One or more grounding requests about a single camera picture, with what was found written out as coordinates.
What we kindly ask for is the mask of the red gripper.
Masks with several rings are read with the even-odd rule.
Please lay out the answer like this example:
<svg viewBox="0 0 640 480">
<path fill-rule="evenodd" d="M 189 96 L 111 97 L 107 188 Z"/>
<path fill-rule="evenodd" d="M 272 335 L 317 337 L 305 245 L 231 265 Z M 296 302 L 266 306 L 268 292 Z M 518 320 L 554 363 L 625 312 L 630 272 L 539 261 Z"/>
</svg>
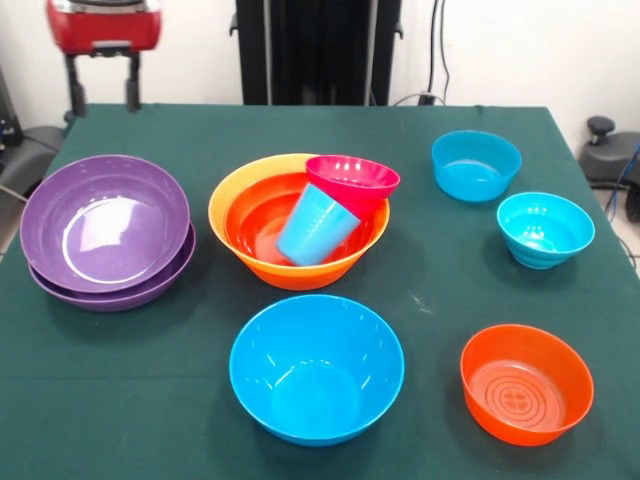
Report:
<svg viewBox="0 0 640 480">
<path fill-rule="evenodd" d="M 84 87 L 76 69 L 76 54 L 125 50 L 129 59 L 126 106 L 140 109 L 141 51 L 153 50 L 161 31 L 159 1 L 47 1 L 46 14 L 55 44 L 64 54 L 71 113 L 87 116 Z"/>
</svg>

